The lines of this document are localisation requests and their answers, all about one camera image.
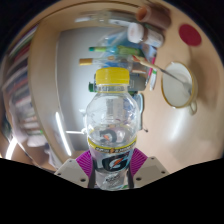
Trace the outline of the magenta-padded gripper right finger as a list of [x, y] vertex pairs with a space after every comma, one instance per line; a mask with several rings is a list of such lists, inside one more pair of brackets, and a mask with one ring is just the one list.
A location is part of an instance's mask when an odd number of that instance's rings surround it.
[[167, 169], [156, 157], [147, 157], [139, 149], [135, 149], [129, 164], [128, 187], [141, 188], [168, 174]]

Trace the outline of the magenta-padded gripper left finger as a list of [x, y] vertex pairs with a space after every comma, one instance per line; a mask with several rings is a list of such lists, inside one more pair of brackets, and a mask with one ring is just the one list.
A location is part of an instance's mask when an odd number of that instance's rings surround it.
[[95, 171], [90, 151], [82, 153], [76, 159], [68, 159], [55, 172], [55, 175], [83, 188], [93, 188]]

